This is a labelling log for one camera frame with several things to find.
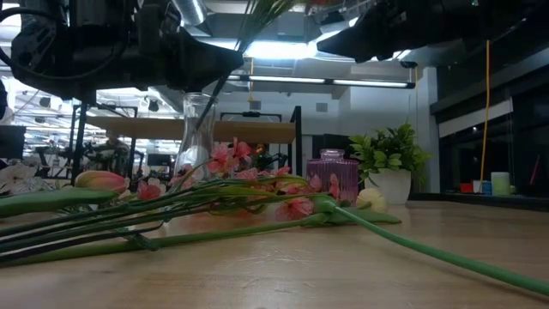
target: metal frame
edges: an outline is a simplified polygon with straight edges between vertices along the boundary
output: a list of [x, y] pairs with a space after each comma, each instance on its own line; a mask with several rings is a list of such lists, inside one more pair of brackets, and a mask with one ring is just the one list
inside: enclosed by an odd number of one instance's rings
[[[100, 110], [107, 110], [109, 112], [112, 112], [120, 117], [127, 118], [126, 115], [122, 114], [121, 112], [117, 112], [117, 108], [121, 109], [130, 109], [134, 111], [134, 118], [137, 118], [137, 112], [138, 108], [135, 106], [106, 106], [100, 103], [97, 103], [97, 94], [95, 90], [84, 92], [83, 95], [80, 97], [81, 104], [80, 105], [74, 105], [73, 111], [72, 111], [72, 121], [70, 124], [70, 139], [69, 139], [69, 149], [72, 149], [73, 143], [74, 143], [74, 134], [75, 134], [75, 122], [76, 122], [76, 111], [80, 108], [81, 111], [87, 111], [87, 108], [90, 107], [97, 107]], [[81, 172], [80, 167], [80, 160], [84, 154], [83, 147], [84, 147], [84, 129], [86, 127], [86, 120], [87, 115], [85, 112], [80, 112], [80, 117], [78, 118], [78, 131], [76, 132], [76, 146], [75, 146], [75, 152], [73, 155], [74, 162], [72, 162], [72, 172], [71, 172], [71, 184], [74, 185], [76, 176]], [[136, 155], [136, 139], [134, 137], [131, 138], [131, 145], [130, 145], [130, 159], [128, 162], [128, 171], [127, 173], [131, 177], [131, 174], [133, 172], [133, 165], [134, 165], [134, 156]]]
[[293, 109], [291, 123], [295, 124], [295, 169], [293, 169], [293, 145], [288, 144], [288, 166], [298, 176], [303, 176], [303, 135], [301, 133], [301, 106], [295, 106]]

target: table surface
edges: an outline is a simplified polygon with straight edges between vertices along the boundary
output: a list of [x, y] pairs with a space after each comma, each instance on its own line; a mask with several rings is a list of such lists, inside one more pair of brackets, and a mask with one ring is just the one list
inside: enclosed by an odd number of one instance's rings
[[[549, 280], [549, 214], [447, 202], [394, 206], [385, 226]], [[549, 298], [393, 244], [362, 227], [238, 239], [0, 270], [0, 307], [547, 308]]]

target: purple candle holder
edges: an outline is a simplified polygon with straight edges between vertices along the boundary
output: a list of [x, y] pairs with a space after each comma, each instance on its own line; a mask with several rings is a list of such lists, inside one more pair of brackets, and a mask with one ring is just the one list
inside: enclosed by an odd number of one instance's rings
[[330, 176], [334, 174], [339, 182], [340, 200], [350, 201], [354, 206], [359, 194], [359, 163], [343, 159], [344, 154], [340, 149], [322, 149], [321, 159], [307, 162], [307, 179], [318, 176], [323, 182], [323, 192], [328, 192]]

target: green plant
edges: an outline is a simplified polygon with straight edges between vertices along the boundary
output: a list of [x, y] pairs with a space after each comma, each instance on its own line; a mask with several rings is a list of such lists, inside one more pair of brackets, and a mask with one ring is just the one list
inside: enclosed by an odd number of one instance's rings
[[387, 131], [376, 130], [374, 137], [349, 137], [354, 142], [351, 146], [356, 158], [362, 161], [359, 165], [362, 180], [368, 179], [370, 173], [379, 173], [381, 168], [404, 169], [423, 180], [422, 172], [430, 156], [414, 142], [414, 138], [415, 131], [410, 124], [387, 128]]

